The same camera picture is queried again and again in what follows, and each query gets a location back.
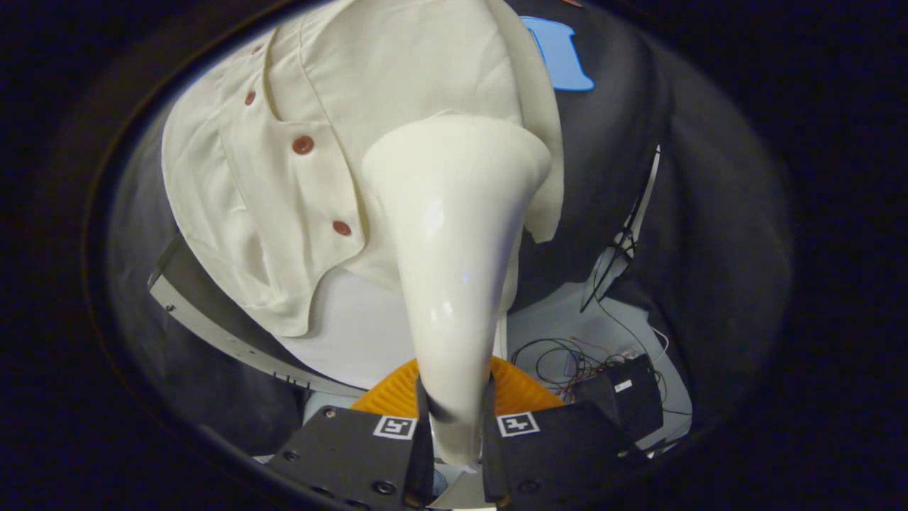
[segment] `blue object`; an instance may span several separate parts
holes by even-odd
[[[580,65],[577,49],[571,39],[574,35],[573,28],[533,16],[521,16],[520,19],[536,39],[555,90],[589,91],[596,87]]]

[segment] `red wire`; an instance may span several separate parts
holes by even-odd
[[[606,355],[612,356],[612,354],[611,354],[611,353],[608,353],[608,350],[605,349],[605,348],[602,347],[602,346],[591,345],[591,344],[588,343],[587,341],[580,340],[580,339],[578,339],[578,338],[576,338],[576,337],[574,337],[574,336],[568,336],[567,338],[570,339],[570,340],[572,340],[572,341],[577,341],[577,342],[579,342],[579,343],[582,344],[582,345],[587,345],[587,346],[589,346],[589,347],[599,348],[599,349],[601,349],[602,351],[606,352]]]

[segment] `brown button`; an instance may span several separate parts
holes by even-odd
[[[334,230],[337,231],[339,235],[349,236],[353,231],[350,230],[350,226],[344,224],[343,222],[334,222]]]
[[[301,136],[293,141],[293,152],[297,155],[305,155],[315,146],[311,136]]]

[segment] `black cloth backdrop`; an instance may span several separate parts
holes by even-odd
[[[596,83],[557,91],[565,203],[556,238],[525,236],[514,310],[586,280],[620,230],[652,164],[662,163],[637,257],[609,291],[650,312],[672,339],[695,426],[714,423],[753,381],[777,333],[792,277],[782,167],[735,106],[695,69],[593,6],[508,1],[519,15],[571,26]],[[124,174],[108,232],[108,277],[130,353],[185,420],[252,455],[299,426],[300,393],[205,344],[169,317],[146,283],[175,234],[160,173],[164,114]]]

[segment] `white label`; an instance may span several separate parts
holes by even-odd
[[[630,380],[627,380],[626,382],[619,383],[618,385],[615,386],[615,392],[621,392],[622,390],[624,390],[624,389],[626,389],[626,388],[630,388],[630,387],[633,386],[633,385],[634,385],[634,384],[632,384],[632,383],[630,382]]]

